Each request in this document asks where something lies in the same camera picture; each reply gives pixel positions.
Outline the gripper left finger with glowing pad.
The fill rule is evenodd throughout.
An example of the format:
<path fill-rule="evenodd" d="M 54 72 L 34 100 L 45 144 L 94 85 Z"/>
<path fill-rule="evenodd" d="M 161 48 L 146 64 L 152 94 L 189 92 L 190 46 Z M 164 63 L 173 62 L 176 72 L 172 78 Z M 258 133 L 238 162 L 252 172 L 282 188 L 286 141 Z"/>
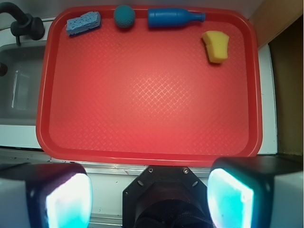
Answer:
<path fill-rule="evenodd" d="M 91 179 L 78 163 L 0 165 L 2 228 L 86 228 Z"/>

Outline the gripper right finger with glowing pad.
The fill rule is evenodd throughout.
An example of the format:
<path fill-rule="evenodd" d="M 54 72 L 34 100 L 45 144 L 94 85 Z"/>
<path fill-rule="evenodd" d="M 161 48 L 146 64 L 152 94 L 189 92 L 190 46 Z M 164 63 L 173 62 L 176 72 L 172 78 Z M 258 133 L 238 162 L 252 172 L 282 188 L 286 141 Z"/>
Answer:
<path fill-rule="evenodd" d="M 207 200 L 217 228 L 302 228 L 304 158 L 218 158 L 210 169 Z"/>

